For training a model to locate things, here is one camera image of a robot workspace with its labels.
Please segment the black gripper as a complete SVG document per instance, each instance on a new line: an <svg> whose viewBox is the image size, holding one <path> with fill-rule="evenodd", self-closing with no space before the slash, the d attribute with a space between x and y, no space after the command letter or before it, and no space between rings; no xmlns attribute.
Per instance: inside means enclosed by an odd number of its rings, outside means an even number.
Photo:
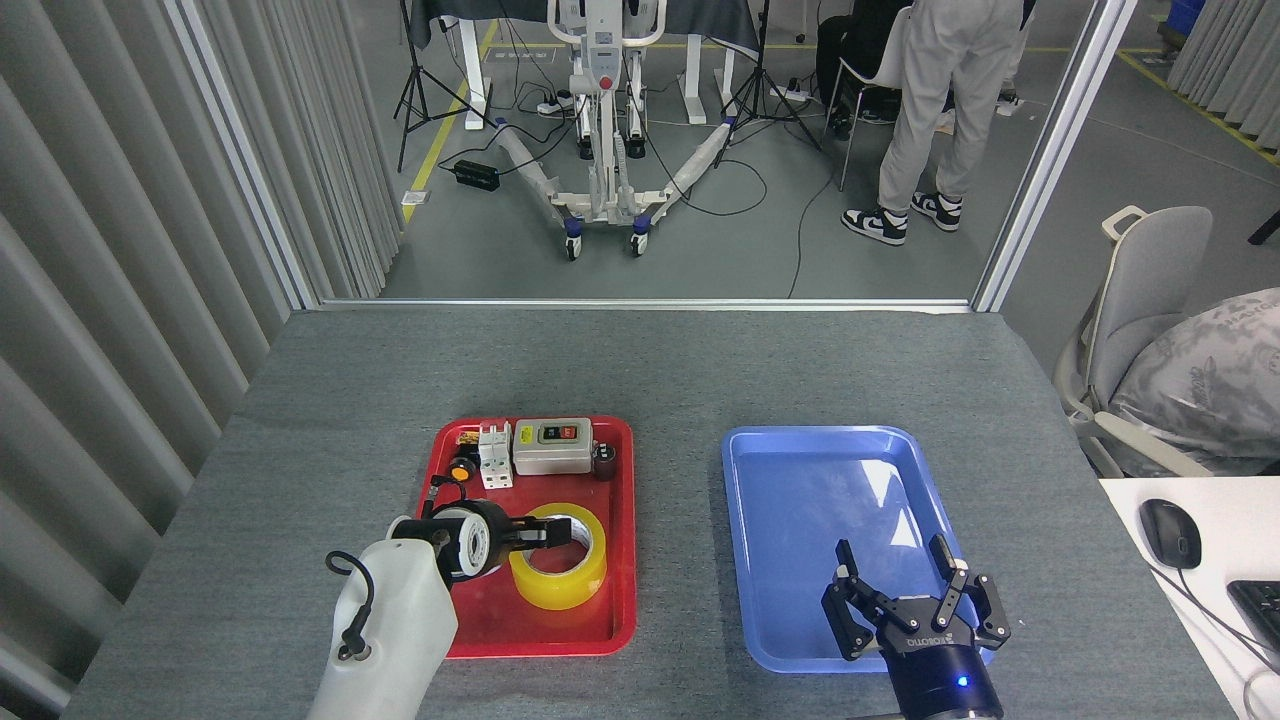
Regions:
<svg viewBox="0 0 1280 720"><path fill-rule="evenodd" d="M480 578L500 566L511 551L552 548L573 539L572 518L512 518L500 505L475 501L475 512L483 529L475 537L475 577Z"/></svg>
<svg viewBox="0 0 1280 720"><path fill-rule="evenodd" d="M906 719L1001 719L1004 706L987 673L979 647L998 650L1010 637L995 580L956 559L943 534L931 538L931 557L946 582L942 600L897 598L897 612L916 626L902 629L881 615L883 594L861 580L851 544L835 546L837 566L822 594L822 609L840 657L858 661L867 653L884 660L899 708ZM973 629L955 615L966 596L974 609Z"/></svg>

